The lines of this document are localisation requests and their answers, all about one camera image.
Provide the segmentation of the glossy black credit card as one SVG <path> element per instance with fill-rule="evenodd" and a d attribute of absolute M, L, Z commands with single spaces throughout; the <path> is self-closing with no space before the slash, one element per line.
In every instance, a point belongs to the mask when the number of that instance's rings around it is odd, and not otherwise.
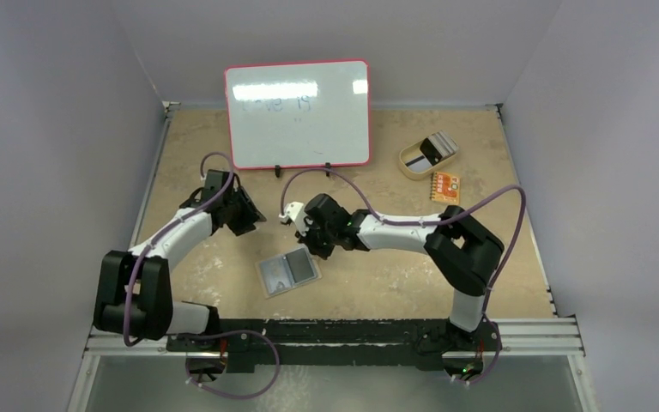
<path fill-rule="evenodd" d="M 311 255 L 306 249 L 300 248 L 289 252 L 286 255 L 286 260 L 294 284 L 308 282 L 316 278 Z"/>

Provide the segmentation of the beige card holder wallet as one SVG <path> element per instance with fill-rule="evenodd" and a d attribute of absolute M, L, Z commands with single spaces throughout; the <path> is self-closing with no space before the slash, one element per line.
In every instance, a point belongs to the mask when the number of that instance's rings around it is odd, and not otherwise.
<path fill-rule="evenodd" d="M 322 278 L 320 269 L 306 246 L 300 245 L 255 264 L 267 298 L 273 298 Z"/>

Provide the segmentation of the silver VIP credit card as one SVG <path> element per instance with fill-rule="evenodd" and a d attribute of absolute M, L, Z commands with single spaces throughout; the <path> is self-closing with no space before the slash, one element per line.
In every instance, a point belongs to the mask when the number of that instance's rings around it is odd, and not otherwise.
<path fill-rule="evenodd" d="M 258 272 L 268 296 L 281 294 L 293 286 L 287 260 L 273 257 L 258 264 Z"/>

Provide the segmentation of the credit card stack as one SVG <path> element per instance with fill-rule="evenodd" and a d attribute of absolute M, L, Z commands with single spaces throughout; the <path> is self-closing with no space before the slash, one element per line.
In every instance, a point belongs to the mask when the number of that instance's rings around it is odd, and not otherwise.
<path fill-rule="evenodd" d="M 445 132 L 438 131 L 420 143 L 420 152 L 433 166 L 454 156 L 459 151 L 457 143 Z"/>

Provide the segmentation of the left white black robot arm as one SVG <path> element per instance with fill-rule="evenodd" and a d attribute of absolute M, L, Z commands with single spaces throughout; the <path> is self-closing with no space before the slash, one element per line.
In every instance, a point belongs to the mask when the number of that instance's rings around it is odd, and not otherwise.
<path fill-rule="evenodd" d="M 172 297 L 171 272 L 204 240 L 227 227 L 235 236 L 265 220 L 239 176 L 211 169 L 157 233 L 127 251 L 109 251 L 100 265 L 93 326 L 120 334 L 127 346 L 188 335 L 199 350 L 221 342 L 216 307 Z"/>

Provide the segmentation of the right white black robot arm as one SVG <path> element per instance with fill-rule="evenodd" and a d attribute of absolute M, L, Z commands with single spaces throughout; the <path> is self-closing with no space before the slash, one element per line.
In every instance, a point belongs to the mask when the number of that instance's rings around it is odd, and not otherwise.
<path fill-rule="evenodd" d="M 369 209 L 349 213 L 330 195 L 319 194 L 309 203 L 286 204 L 280 220 L 294 225 L 298 242 L 322 259 L 336 247 L 428 256 L 454 290 L 447 327 L 450 343 L 467 349 L 480 340 L 487 288 L 504 245 L 463 208 L 449 206 L 426 216 L 382 215 Z"/>

